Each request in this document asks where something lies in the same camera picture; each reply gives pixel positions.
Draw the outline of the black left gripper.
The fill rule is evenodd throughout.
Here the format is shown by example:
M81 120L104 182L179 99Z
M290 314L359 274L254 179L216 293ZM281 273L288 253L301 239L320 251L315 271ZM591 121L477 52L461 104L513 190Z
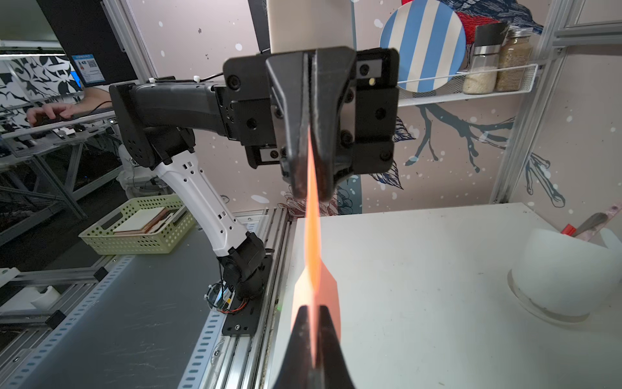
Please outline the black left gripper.
M232 58L225 63L222 121L253 166L276 152L295 199L307 196L308 132L318 197L351 174L385 173L394 158L396 50L348 47Z

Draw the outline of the person's hand at desk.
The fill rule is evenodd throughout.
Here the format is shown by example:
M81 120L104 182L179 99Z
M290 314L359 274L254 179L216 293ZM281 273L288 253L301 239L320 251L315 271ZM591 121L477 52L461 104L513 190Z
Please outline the person's hand at desk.
M31 127L40 126L42 119L68 120L76 115L92 113L98 109L107 109L112 106L109 87L92 87L84 90L82 100L75 104L48 103L41 107L33 107L27 111L27 121Z

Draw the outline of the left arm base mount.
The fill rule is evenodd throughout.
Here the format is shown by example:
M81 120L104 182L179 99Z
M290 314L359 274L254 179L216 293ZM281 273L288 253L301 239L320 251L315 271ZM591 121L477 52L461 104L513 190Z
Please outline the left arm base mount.
M211 309L225 316L221 330L224 336L252 336L257 332L272 259L272 255L268 254L255 272L256 275L260 276L261 288L258 293L250 298L239 298L235 288L224 280L219 280L208 286L204 300Z

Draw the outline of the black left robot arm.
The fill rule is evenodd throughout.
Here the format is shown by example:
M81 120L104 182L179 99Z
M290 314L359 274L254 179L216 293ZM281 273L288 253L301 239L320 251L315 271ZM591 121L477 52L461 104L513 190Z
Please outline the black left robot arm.
M207 235L224 280L241 300L267 283L267 250L226 208L195 152L195 130L240 143L252 167L278 165L296 199L314 167L328 202L357 174L388 172L398 109L397 50L346 46L231 58L225 82L157 79L110 88L121 138Z

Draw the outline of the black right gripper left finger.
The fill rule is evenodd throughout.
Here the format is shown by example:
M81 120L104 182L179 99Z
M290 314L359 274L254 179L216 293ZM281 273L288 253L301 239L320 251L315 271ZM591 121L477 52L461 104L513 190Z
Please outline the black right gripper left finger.
M294 327L288 341L280 372L274 389L305 389L313 370L309 308L301 306L296 314Z

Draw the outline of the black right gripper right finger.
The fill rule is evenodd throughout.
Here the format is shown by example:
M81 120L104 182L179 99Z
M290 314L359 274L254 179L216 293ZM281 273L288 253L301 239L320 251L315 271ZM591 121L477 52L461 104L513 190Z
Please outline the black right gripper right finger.
M355 388L341 350L335 325L326 306L319 307L317 353L319 388Z

